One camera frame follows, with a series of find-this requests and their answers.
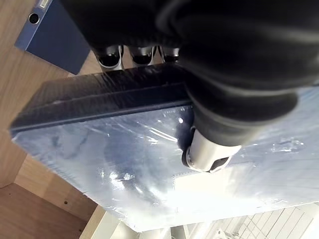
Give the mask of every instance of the blue binder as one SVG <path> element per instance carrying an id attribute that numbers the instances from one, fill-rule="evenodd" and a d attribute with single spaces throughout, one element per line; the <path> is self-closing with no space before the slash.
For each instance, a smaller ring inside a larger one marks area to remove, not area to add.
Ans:
<path id="1" fill-rule="evenodd" d="M 90 47 L 59 0 L 40 0 L 15 46 L 68 72 L 78 74 Z"/>

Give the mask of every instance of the plastic wrap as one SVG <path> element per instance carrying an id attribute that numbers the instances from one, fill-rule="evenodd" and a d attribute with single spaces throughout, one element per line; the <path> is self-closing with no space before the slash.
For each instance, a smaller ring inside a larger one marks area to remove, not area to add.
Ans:
<path id="1" fill-rule="evenodd" d="M 22 130 L 13 140 L 132 229 L 251 215 L 319 200 L 319 89 L 216 173 L 183 166 L 190 105 Z"/>

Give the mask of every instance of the silver metal cylinder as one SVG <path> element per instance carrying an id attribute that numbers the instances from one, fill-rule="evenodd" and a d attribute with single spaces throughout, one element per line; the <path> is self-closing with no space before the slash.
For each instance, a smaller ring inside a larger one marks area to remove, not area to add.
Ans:
<path id="1" fill-rule="evenodd" d="M 208 172 L 216 160 L 230 157 L 240 148 L 241 145 L 228 147 L 216 144 L 195 130 L 192 144 L 186 152 L 186 162 L 190 168 L 196 171 Z"/>

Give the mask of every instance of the wooden panel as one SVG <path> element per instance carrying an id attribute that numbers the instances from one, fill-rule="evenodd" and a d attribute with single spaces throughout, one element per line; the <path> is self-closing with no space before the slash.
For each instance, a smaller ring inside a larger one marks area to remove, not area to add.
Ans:
<path id="1" fill-rule="evenodd" d="M 83 233 L 81 234 L 80 239 L 90 239 L 93 236 L 104 214 L 105 214 L 105 210 L 101 206 L 97 206 L 90 221 L 88 222 Z"/>
<path id="2" fill-rule="evenodd" d="M 97 206 L 91 199 L 29 155 L 15 183 L 86 222 L 90 220 Z"/>
<path id="3" fill-rule="evenodd" d="M 14 47 L 35 0 L 0 1 L 0 188 L 12 183 L 26 154 L 11 143 L 7 128 L 46 80 L 67 72 Z"/>
<path id="4" fill-rule="evenodd" d="M 85 224 L 16 184 L 0 189 L 0 239 L 77 239 Z"/>

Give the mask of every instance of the plastic-wrapped box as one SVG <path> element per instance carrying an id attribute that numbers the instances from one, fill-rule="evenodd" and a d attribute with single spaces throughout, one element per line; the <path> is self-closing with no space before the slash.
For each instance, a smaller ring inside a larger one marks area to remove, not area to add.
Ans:
<path id="1" fill-rule="evenodd" d="M 45 83 L 12 123 L 15 143 L 132 229 L 319 200 L 319 88 L 216 173 L 183 166 L 192 109 L 175 65 Z"/>

